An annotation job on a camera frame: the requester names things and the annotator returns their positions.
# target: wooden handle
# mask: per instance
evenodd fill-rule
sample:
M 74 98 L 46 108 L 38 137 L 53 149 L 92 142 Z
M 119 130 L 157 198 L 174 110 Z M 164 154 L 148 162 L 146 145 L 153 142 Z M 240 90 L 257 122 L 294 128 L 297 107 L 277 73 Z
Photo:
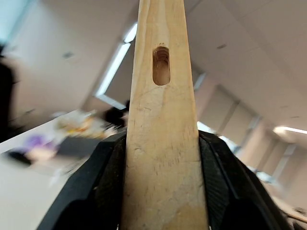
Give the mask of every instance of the wooden handle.
M 208 229 L 183 0 L 140 1 L 120 229 Z

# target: person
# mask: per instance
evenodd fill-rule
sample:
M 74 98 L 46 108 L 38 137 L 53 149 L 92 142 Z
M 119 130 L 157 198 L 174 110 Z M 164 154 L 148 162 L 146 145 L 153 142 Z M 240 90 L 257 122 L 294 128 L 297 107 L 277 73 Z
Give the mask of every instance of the person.
M 4 63 L 4 46 L 0 45 L 0 143 L 9 136 L 13 71 Z
M 103 119 L 113 125 L 117 126 L 118 128 L 125 127 L 125 120 L 123 119 L 125 113 L 129 111 L 130 107 L 130 100 L 126 101 L 126 108 L 120 110 L 115 107 L 110 108 L 104 113 Z

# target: purple object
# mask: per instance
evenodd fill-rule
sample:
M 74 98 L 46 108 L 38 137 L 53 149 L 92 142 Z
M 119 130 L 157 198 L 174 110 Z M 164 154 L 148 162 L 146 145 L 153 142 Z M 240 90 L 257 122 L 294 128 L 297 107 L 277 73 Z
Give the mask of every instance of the purple object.
M 57 146 L 53 143 L 53 141 L 46 140 L 43 135 L 34 135 L 26 140 L 24 144 L 25 149 L 31 150 L 34 147 L 44 147 L 50 150 L 57 149 Z

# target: white table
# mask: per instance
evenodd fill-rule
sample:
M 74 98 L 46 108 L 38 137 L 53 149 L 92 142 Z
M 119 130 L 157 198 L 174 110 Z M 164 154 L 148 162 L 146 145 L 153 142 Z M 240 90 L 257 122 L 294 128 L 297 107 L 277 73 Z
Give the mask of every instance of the white table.
M 77 110 L 64 116 L 82 114 Z M 0 144 L 0 230 L 35 230 L 69 178 L 70 174 L 59 173 L 65 165 L 63 161 L 26 168 L 1 154 L 20 147 L 35 134 L 50 135 L 56 142 L 62 142 L 65 135 L 55 126 L 56 120 L 52 120 Z

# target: mortise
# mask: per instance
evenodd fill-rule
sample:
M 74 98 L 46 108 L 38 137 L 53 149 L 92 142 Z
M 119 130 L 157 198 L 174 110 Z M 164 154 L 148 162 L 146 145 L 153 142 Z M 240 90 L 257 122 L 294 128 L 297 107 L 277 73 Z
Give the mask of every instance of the mortise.
M 153 81 L 156 85 L 166 85 L 170 80 L 168 48 L 159 46 L 153 50 Z

